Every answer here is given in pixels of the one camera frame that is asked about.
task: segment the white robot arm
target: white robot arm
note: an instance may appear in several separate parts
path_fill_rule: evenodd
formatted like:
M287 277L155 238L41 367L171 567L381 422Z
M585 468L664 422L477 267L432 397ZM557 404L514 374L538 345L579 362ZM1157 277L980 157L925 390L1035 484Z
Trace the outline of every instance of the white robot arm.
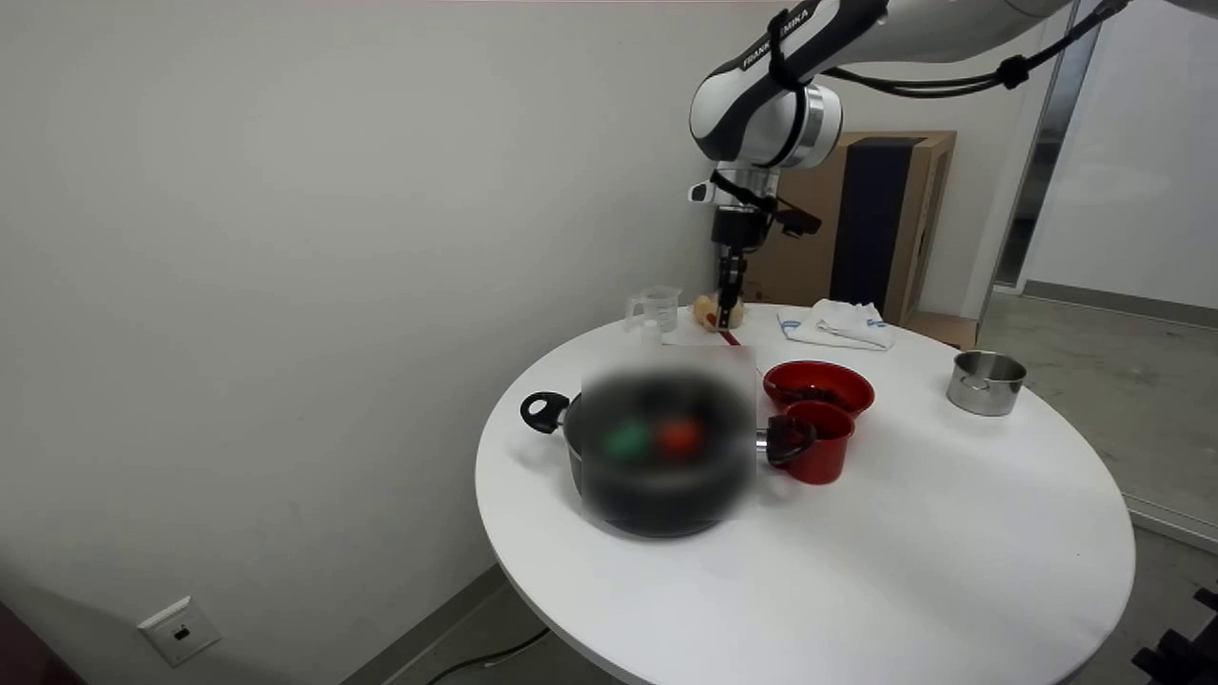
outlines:
M692 139L717 162L717 175L692 186L692 200L717 206L718 313L736 309L747 251L765 238L769 219L793 232L813 228L813 217L787 213L778 200L778 170L824 162L841 134L841 97L813 83L813 71L909 97L1018 87L1035 66L1123 12L1127 0L1101 0L1063 43L1035 55L1011 55L986 74L909 83L868 78L841 66L959 62L1018 39L1063 5L1071 0L805 0L780 12L761 43L718 66L695 87L688 112ZM1218 0L1171 5L1218 15Z

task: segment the floor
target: floor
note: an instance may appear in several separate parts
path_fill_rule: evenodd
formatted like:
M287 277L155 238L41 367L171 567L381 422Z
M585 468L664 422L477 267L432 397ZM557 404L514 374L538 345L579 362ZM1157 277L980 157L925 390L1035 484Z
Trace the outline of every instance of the floor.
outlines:
M1028 389L1103 451L1134 510L1218 540L1218 328L1002 294L983 345L1028 365Z
M1212 611L1190 600L1198 587L1218 582L1218 555L1176 543L1162 532L1138 530L1138 579L1123 624L1096 649L1096 657L1071 676L1071 685L1141 685L1147 676L1129 667L1141 648L1155 648L1162 630L1176 629L1195 636ZM530 606L499 579L484 598L451 624L451 630L428 649L404 657L385 685L428 685L453 662L504 649L530 639L542 621ZM579 657L557 636L544 636L522 653L509 653L484 668L459 668L443 685L615 685L609 674Z

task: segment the red mug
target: red mug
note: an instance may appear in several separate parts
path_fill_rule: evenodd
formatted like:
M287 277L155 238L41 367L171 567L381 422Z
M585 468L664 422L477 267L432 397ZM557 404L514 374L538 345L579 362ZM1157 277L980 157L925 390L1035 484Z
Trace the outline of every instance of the red mug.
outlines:
M829 362L784 362L765 374L765 397L778 412L793 404L836 404L850 419L860 419L877 404L868 376Z
M813 431L813 440L784 468L805 484L834 484L845 468L853 419L834 404L793 404L784 408L784 419Z

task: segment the silver container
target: silver container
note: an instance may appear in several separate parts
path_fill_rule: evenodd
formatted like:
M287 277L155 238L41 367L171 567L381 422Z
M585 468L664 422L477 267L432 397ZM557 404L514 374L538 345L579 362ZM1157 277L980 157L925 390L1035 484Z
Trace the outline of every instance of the silver container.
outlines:
M956 352L949 399L972 413L1010 413L1028 367L1006 352Z

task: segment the white wall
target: white wall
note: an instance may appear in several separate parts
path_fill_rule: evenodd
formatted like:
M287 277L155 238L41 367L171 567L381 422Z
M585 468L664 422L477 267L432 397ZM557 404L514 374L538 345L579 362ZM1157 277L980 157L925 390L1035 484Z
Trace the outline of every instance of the white wall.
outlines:
M972 74L990 71L1010 52L1033 52L1066 30L1066 12L1033 28L1010 44L956 66L883 66L860 71L883 74ZM929 272L921 286L925 313L980 314L1018 213L1023 167L1033 157L1038 110L1046 104L1052 67L1038 67L1018 91L986 91L972 97L890 97L853 83L845 95L850 129L956 129L950 170L945 186L942 223L933 234Z
M1218 21L1129 5L1094 55L1028 281L1218 309Z
M339 682L477 579L477 432L704 281L756 6L0 5L0 600L100 685ZM226 644L130 629L199 593Z

